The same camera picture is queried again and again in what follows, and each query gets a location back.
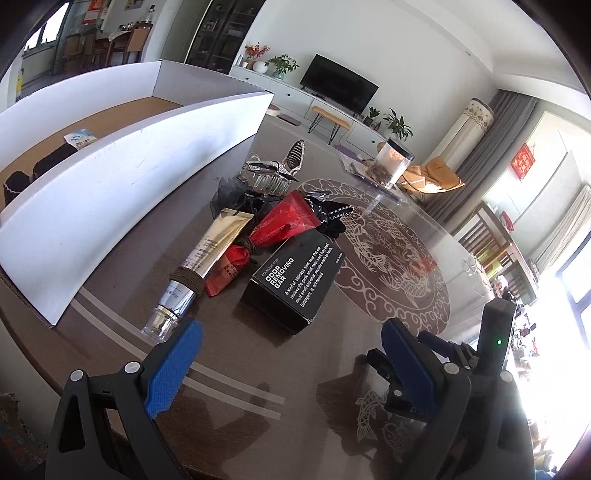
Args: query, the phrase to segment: flower vase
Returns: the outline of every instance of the flower vase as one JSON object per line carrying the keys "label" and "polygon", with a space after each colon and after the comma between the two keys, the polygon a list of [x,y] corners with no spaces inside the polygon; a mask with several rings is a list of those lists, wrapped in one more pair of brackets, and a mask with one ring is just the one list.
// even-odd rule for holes
{"label": "flower vase", "polygon": [[265,73],[269,67],[265,64],[262,60],[257,60],[254,64],[252,64],[252,69],[257,73]]}

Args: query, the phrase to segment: curtain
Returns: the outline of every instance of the curtain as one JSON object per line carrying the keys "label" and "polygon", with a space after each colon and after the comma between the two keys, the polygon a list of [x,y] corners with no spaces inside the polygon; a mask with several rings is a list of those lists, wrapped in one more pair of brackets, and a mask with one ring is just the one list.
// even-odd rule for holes
{"label": "curtain", "polygon": [[540,273],[552,266],[577,232],[590,220],[591,187],[585,185],[564,218],[531,255]]}
{"label": "curtain", "polygon": [[432,195],[426,201],[425,211],[441,226],[453,229],[448,228],[446,223],[462,205],[476,200],[476,206],[481,200],[471,197],[515,141],[537,101],[529,95],[506,90],[499,90],[493,97],[491,108],[495,113],[495,122],[456,172],[466,185],[452,192]]}

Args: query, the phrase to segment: red wrapped package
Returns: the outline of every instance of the red wrapped package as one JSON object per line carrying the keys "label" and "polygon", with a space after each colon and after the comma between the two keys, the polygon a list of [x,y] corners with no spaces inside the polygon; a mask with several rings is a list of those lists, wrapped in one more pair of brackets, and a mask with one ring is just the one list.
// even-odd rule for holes
{"label": "red wrapped package", "polygon": [[[291,192],[255,227],[249,236],[255,248],[270,247],[320,225],[301,195]],[[207,295],[213,297],[220,293],[248,265],[250,258],[248,248],[231,245],[205,279]]]}

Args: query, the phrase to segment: red flowers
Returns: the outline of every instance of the red flowers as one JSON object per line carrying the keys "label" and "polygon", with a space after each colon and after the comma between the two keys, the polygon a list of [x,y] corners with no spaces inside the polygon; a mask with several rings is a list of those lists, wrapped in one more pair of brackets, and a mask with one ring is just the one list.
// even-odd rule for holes
{"label": "red flowers", "polygon": [[271,49],[271,47],[267,47],[266,45],[261,46],[259,42],[256,42],[256,45],[254,46],[247,44],[244,49],[246,50],[246,56],[254,60],[262,57]]}

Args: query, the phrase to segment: tv cabinet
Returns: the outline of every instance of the tv cabinet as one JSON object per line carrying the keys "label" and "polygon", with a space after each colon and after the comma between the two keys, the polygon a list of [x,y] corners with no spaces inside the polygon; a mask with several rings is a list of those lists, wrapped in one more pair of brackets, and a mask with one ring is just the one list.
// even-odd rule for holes
{"label": "tv cabinet", "polygon": [[[230,76],[274,93],[273,103],[281,108],[282,113],[285,112],[287,115],[299,120],[302,128],[305,128],[306,131],[316,117],[316,114],[312,111],[315,106],[349,121],[352,124],[351,129],[337,135],[333,145],[340,143],[364,157],[374,158],[378,153],[378,144],[386,140],[378,132],[364,125],[361,120],[346,113],[337,105],[301,90],[300,85],[291,85],[270,75],[260,74],[238,66],[231,68]],[[314,132],[319,130],[321,135],[328,140],[333,125],[328,120],[322,120]]]}

